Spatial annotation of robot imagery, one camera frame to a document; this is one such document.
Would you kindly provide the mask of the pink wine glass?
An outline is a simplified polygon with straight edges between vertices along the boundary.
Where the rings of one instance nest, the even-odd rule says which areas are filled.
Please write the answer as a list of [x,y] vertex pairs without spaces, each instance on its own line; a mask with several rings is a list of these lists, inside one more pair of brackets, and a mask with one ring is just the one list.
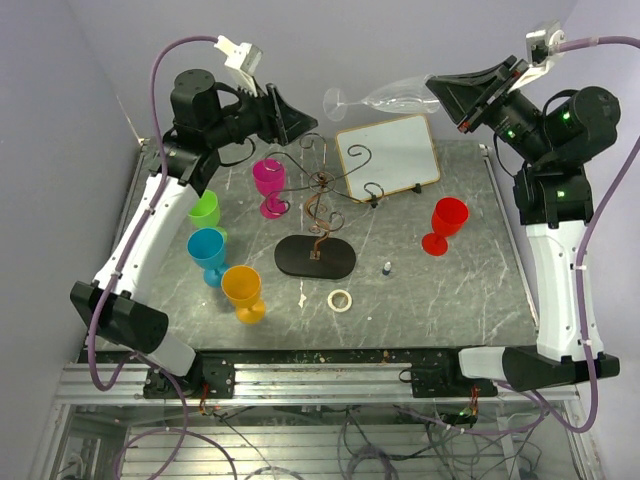
[[265,158],[254,164],[252,175],[257,191],[264,197],[260,213],[267,219],[280,218],[287,211],[286,203],[279,199],[286,183],[284,165],[274,158]]

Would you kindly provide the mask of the clear wine glass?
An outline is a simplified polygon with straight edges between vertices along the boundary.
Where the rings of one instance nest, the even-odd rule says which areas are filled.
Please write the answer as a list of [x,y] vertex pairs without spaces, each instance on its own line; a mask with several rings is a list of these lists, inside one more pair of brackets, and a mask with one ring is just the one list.
[[379,87],[365,97],[349,101],[341,88],[333,87],[323,97],[323,110],[328,119],[340,122],[350,107],[364,106],[389,114],[433,114],[440,102],[427,88],[430,75],[397,80]]

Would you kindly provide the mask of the red wine glass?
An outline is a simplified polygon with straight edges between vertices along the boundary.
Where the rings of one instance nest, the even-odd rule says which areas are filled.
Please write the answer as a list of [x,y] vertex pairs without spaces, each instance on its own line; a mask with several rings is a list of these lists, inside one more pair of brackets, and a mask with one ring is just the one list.
[[432,256],[442,256],[449,248],[448,238],[459,232],[469,218],[467,205],[454,197],[440,199],[434,208],[431,227],[421,241],[423,250]]

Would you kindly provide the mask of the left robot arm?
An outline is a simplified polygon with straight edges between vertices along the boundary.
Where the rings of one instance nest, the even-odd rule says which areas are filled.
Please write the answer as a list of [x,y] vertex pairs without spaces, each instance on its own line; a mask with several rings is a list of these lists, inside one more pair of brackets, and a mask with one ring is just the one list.
[[220,167],[220,149],[259,138],[286,146],[318,125],[267,84],[251,94],[201,69],[174,80],[173,127],[160,140],[165,154],[147,178],[143,198],[110,259],[70,299],[90,338],[101,337],[146,357],[169,372],[182,397],[203,387],[195,350],[169,331],[168,316],[148,306],[153,278],[177,230]]

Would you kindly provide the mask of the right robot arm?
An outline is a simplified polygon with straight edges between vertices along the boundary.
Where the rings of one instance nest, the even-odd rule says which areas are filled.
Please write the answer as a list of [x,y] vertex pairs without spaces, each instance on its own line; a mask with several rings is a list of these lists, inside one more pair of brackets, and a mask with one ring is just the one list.
[[462,348],[458,361],[442,369],[442,387],[455,396],[476,378],[522,392],[620,373],[620,361],[606,353],[593,317],[583,244],[596,223],[585,165],[616,142],[620,103],[609,90],[587,86],[556,93],[555,109],[537,108],[520,90],[529,69],[510,56],[489,69],[425,81],[459,131],[485,125],[521,156],[513,194],[539,298],[535,344]]

